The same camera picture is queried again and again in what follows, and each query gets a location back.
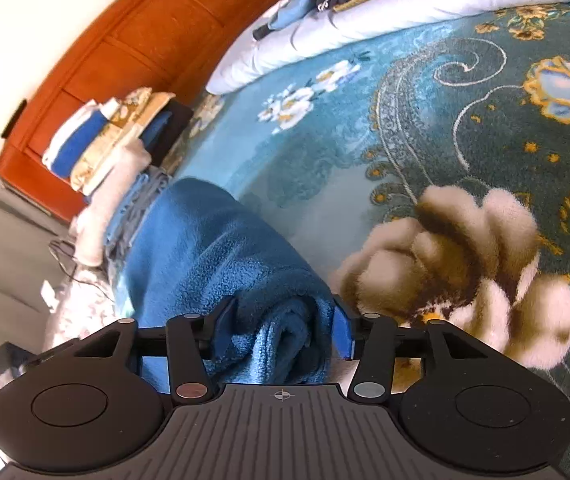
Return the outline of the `blue fleece zip jacket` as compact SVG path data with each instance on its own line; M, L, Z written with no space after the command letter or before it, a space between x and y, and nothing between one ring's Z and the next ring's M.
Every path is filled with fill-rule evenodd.
M176 180L148 210L116 282L117 310L142 327L236 301L231 341L206 361L215 382L323 382L334 301L267 222L212 183Z

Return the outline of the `teal floral plush blanket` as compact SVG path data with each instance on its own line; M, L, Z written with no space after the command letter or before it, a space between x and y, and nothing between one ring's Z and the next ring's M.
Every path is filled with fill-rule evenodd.
M336 294L367 310L375 290L413 294L402 323L470 328L570 399L570 3L393 32L209 96L168 166L233 194ZM532 244L536 261L513 285L466 256L463 292L366 248L423 195L506 212L498 258Z

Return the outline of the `stack of folded linens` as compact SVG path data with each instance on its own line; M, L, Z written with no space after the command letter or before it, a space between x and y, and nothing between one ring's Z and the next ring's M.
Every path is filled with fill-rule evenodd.
M160 166L192 117L173 93L140 87L123 99L88 101L58 128L42 162L88 200L72 220L77 263L102 264L108 226L125 194L145 170Z

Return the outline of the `orange wooden headboard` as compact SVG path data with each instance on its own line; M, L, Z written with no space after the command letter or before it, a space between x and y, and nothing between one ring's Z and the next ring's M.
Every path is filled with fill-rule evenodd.
M54 217L69 221L79 193L41 157L83 103L138 87L192 103L239 34L279 0L116 0L50 70L8 134L0 178Z

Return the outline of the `white floral duvet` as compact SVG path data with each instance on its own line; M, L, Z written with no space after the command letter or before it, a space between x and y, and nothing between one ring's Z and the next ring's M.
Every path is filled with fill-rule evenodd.
M283 66L396 30L514 6L560 2L570 0L371 0L345 11L312 12L260 40L253 38L253 31L262 24L257 21L223 55L206 90L218 96L234 92Z

